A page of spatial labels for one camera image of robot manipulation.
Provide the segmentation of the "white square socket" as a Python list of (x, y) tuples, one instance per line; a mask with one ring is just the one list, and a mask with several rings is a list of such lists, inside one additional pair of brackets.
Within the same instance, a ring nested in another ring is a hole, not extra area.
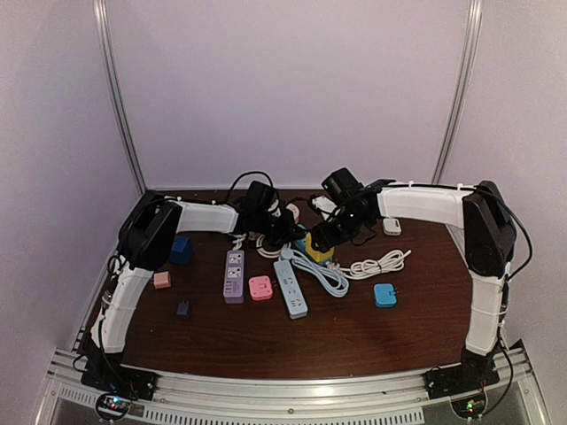
[(382, 229), (386, 236), (400, 236), (402, 233), (400, 222), (395, 218), (382, 219)]

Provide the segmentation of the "yellow cube socket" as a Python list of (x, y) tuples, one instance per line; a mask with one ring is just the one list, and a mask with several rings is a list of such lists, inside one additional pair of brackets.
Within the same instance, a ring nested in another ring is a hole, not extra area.
[(315, 248), (312, 247), (312, 236), (311, 236), (311, 234), (310, 233), (307, 234), (305, 252), (306, 252), (306, 255), (311, 260), (313, 260), (313, 262), (315, 262), (319, 265), (326, 266), (327, 264), (329, 264), (332, 261), (334, 251), (335, 251), (334, 248), (331, 248), (331, 249), (329, 249), (325, 252), (317, 251)]

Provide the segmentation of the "pink square plug adapter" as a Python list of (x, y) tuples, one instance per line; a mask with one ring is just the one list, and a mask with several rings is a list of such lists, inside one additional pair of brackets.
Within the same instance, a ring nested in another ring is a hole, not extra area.
[(272, 283), (267, 275), (251, 277), (248, 287), (253, 301), (263, 301), (273, 297)]

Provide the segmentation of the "light blue power strip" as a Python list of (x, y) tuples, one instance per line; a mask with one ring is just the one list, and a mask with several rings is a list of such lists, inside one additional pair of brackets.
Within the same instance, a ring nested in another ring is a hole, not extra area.
[(344, 298), (349, 289), (348, 279), (340, 272), (319, 265), (306, 254), (292, 248), (283, 248), (273, 263), (276, 280), (291, 320), (305, 318), (309, 306), (303, 290), (303, 280), (311, 278), (334, 298)]

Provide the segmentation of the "blue square plug adapter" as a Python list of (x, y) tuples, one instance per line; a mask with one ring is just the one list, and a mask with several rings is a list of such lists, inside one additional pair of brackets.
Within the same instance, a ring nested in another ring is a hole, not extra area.
[(390, 283), (375, 284), (373, 295), (378, 308), (392, 308), (398, 304), (396, 289)]

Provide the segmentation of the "blue cube socket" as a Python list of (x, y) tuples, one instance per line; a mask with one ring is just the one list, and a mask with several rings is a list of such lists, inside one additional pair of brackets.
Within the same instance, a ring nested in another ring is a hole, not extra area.
[(187, 236), (176, 236), (169, 255), (169, 262), (188, 265), (193, 256), (192, 242)]

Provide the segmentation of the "salmon pink plug charger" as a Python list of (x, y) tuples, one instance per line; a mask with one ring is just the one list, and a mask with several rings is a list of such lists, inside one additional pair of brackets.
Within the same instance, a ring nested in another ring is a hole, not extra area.
[(152, 279), (153, 287), (156, 290), (164, 290), (172, 287), (171, 275), (168, 271), (158, 272)]

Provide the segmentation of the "dark navy plug charger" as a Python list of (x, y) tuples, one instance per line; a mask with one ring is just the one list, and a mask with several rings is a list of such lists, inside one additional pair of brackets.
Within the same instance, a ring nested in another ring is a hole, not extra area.
[(190, 319), (190, 314), (190, 303), (188, 301), (180, 302), (176, 309), (176, 318), (182, 321), (188, 321)]

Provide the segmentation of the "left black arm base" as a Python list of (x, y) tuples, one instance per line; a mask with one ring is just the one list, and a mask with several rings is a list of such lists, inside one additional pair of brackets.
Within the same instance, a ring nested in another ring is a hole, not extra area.
[(94, 409), (102, 421), (114, 424), (129, 413), (136, 401), (152, 401), (156, 373), (124, 367), (120, 354), (106, 354), (95, 344), (83, 351), (86, 365), (81, 384), (100, 391)]

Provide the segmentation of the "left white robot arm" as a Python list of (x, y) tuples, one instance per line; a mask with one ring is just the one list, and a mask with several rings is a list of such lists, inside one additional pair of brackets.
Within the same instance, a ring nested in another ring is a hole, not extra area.
[(110, 260), (111, 283), (90, 337), (100, 351), (123, 352), (144, 287), (168, 262), (175, 237), (183, 232), (259, 234), (274, 247), (305, 234), (276, 190), (261, 182), (252, 182), (237, 200), (219, 204), (147, 191), (120, 228), (117, 251)]

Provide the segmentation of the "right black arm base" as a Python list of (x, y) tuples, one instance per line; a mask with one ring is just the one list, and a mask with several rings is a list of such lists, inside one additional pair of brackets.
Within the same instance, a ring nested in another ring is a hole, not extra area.
[(429, 399), (449, 398), (453, 413), (462, 420), (480, 419), (488, 410), (488, 385), (500, 381), (493, 354), (480, 356), (464, 349), (456, 366), (433, 367), (424, 374)]

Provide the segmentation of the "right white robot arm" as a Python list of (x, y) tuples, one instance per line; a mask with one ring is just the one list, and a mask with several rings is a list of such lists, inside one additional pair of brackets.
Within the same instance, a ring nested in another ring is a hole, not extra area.
[(333, 204), (310, 233), (312, 247), (327, 251), (351, 242), (362, 228), (382, 219), (421, 220), (462, 232), (465, 264), (472, 280), (467, 352), (488, 355), (497, 344), (505, 287), (511, 277), (517, 229), (494, 182), (439, 186), (378, 179), (368, 185), (341, 168), (322, 183)]

